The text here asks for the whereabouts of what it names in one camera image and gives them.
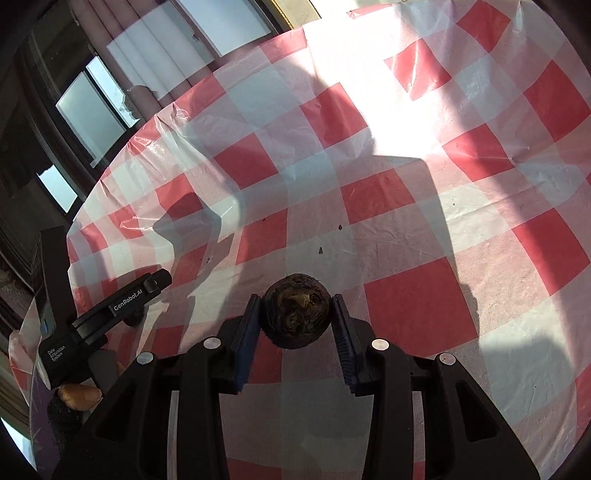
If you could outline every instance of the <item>silver screw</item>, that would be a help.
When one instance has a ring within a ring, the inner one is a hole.
[[[371,346],[375,350],[388,350],[390,344],[387,340],[383,340],[381,338],[376,338],[373,342],[371,342]]]
[[[154,356],[151,352],[141,352],[136,360],[140,365],[148,365],[152,360],[154,360]]]
[[[210,337],[207,338],[204,342],[203,342],[203,346],[207,349],[207,350],[215,350],[216,348],[219,348],[219,346],[222,344],[222,341],[217,338],[217,337]]]
[[[442,364],[445,365],[453,365],[454,363],[456,363],[456,357],[447,352],[439,355],[439,360],[441,360]]]

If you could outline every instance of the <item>red and white checkered tablecloth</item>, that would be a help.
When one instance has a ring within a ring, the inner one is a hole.
[[[408,353],[453,352],[548,478],[591,418],[590,105],[582,62],[528,1],[312,22],[121,151],[69,232],[77,306],[173,273],[138,330],[109,336],[128,364],[186,351],[250,294],[312,275]],[[11,339],[25,395],[33,311]],[[261,336],[249,384],[221,403],[232,480],[361,477],[372,399],[348,393],[331,331],[296,351]]]

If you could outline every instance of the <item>table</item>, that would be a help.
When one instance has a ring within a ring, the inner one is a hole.
[[[380,5],[285,33],[107,169],[68,235],[79,312],[173,273],[138,330],[109,334],[126,365],[312,275],[408,353],[459,358],[548,478],[591,418],[590,102],[527,1]],[[26,397],[37,341],[31,309],[11,339]],[[296,351],[261,336],[244,392],[221,398],[232,479],[359,479],[371,401],[349,395],[330,331]]]

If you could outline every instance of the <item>round dark object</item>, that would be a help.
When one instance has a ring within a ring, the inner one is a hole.
[[[309,345],[330,325],[329,300],[330,294],[315,278],[289,275],[265,293],[262,330],[280,348]]]
[[[132,312],[131,315],[123,319],[123,323],[128,327],[137,327],[145,317],[147,309],[141,308]]]

